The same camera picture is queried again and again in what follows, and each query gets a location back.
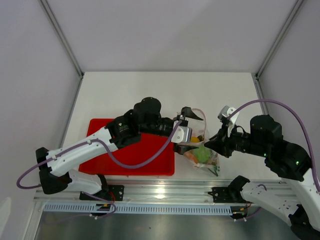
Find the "yellow lemon fruit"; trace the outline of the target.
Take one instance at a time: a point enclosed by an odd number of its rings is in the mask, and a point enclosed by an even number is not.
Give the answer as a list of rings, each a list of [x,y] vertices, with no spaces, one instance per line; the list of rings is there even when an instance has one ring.
[[[191,143],[199,143],[201,140],[198,137],[192,136],[190,139]]]

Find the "green round fruit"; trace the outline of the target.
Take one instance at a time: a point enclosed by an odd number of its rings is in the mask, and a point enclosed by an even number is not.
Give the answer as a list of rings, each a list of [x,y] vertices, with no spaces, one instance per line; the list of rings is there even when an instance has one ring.
[[[205,163],[211,158],[212,150],[200,145],[199,148],[193,150],[193,155],[198,159],[199,163]]]

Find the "clear zip top bag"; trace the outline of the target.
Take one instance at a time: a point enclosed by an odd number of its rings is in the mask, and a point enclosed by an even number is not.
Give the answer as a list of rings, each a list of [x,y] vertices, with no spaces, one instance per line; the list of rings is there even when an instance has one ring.
[[[192,128],[189,145],[196,148],[185,152],[183,156],[192,163],[197,172],[206,176],[218,177],[220,173],[219,155],[214,150],[204,146],[210,136],[206,115],[199,108],[192,108],[191,110],[202,120],[189,120],[188,126]]]

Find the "longan bunch with leaves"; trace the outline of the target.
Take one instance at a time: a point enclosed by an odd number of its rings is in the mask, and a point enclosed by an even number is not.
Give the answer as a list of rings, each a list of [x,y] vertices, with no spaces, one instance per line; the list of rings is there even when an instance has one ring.
[[[202,135],[199,135],[197,138],[199,139],[200,142],[204,140],[204,137]]]

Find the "green onion stalk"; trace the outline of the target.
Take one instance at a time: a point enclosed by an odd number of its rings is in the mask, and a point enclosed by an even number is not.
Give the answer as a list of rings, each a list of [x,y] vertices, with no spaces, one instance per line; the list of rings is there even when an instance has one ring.
[[[219,172],[220,172],[220,167],[219,166],[217,166],[217,165],[207,165],[206,168],[210,173],[212,173],[216,177],[219,176]]]

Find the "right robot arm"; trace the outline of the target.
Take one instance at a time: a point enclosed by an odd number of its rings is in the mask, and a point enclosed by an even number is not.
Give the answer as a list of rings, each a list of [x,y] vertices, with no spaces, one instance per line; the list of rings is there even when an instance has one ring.
[[[251,202],[287,223],[301,240],[320,238],[320,195],[313,182],[312,161],[307,151],[284,140],[282,126],[269,115],[250,120],[250,132],[229,130],[231,121],[218,116],[222,126],[204,145],[229,158],[234,151],[264,158],[264,163],[290,185],[299,202],[281,199],[244,176],[237,176],[227,187],[227,195],[236,202]]]

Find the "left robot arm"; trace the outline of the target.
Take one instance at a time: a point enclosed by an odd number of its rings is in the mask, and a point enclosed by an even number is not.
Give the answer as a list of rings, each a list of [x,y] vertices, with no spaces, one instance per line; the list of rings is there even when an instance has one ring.
[[[176,117],[170,119],[161,116],[161,103],[153,97],[146,97],[134,105],[124,115],[118,116],[106,126],[83,140],[56,150],[41,147],[36,150],[39,165],[40,185],[47,195],[64,190],[78,191],[93,195],[97,200],[108,196],[109,188],[101,174],[87,174],[75,170],[75,167],[105,153],[112,153],[138,143],[142,134],[166,137],[165,144],[148,160],[136,165],[113,161],[126,169],[138,169],[153,161],[169,143],[174,151],[181,153],[190,142],[192,128],[188,120],[201,120],[190,107],[183,107]]]

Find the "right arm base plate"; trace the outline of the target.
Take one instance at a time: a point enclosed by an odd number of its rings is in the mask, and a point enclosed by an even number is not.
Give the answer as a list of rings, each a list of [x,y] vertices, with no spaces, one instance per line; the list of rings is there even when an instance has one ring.
[[[244,204],[244,200],[239,191],[230,189],[229,187],[212,187],[211,191],[207,192],[213,199],[214,203],[236,203]]]

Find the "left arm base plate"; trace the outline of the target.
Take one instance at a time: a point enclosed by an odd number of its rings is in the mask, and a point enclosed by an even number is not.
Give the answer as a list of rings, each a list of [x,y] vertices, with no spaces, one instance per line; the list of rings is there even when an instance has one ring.
[[[122,201],[125,187],[123,185],[108,185],[107,187],[96,187],[88,191],[81,191],[79,199],[82,201],[107,200],[110,202]]]

